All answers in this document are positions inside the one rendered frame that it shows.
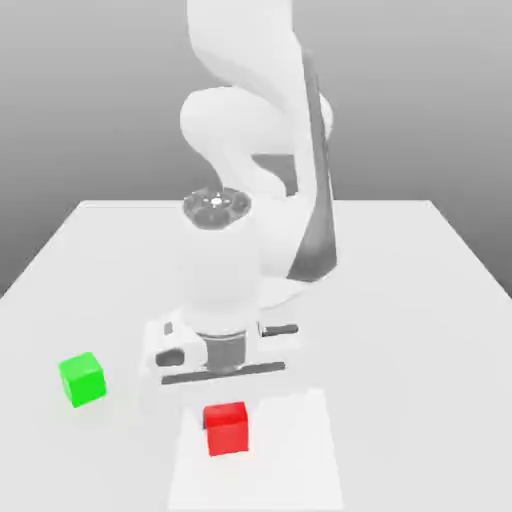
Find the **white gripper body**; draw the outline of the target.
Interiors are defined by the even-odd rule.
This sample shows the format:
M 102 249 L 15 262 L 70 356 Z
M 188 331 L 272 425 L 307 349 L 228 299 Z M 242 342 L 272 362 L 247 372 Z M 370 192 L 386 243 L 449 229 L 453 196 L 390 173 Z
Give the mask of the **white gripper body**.
M 138 375 L 146 396 L 214 394 L 229 385 L 292 372 L 304 354 L 295 322 L 225 334 L 197 333 L 177 319 L 145 326 Z

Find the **small red cube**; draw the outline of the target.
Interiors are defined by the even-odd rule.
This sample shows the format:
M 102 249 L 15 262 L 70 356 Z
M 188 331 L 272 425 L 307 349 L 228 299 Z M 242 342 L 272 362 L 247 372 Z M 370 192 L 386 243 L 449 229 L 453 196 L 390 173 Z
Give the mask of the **small red cube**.
M 203 409 L 210 456 L 249 450 L 248 414 L 244 402 L 209 405 Z

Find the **small green cube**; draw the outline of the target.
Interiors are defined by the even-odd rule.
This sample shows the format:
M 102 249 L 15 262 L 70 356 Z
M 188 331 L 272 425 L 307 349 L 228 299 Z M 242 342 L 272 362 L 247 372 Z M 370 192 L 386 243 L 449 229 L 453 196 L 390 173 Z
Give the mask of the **small green cube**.
M 107 394 L 104 369 L 92 352 L 85 352 L 58 364 L 64 393 L 74 408 Z

